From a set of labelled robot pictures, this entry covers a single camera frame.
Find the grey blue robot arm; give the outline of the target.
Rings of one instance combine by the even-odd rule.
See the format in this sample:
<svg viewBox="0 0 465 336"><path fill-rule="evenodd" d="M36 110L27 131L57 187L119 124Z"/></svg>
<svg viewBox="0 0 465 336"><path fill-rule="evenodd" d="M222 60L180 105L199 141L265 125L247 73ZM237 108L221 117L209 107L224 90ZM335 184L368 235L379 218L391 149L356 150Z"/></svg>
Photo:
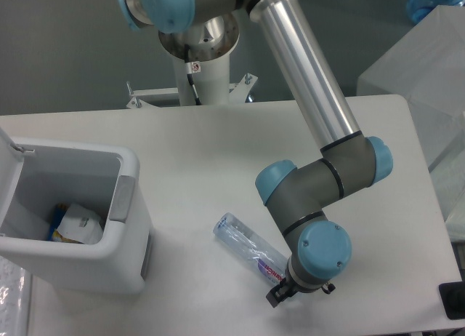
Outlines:
<svg viewBox="0 0 465 336"><path fill-rule="evenodd" d="M263 169L255 185L291 256L283 279L267 294L272 306L297 293L333 291L352 254L346 231L324 208L387 177L392 154L360 130L298 0L117 0L132 30L153 26L178 61L182 105L226 102L229 72L200 77L204 66L238 43L235 10L259 25L297 102L321 158L304 167L289 160Z"/></svg>

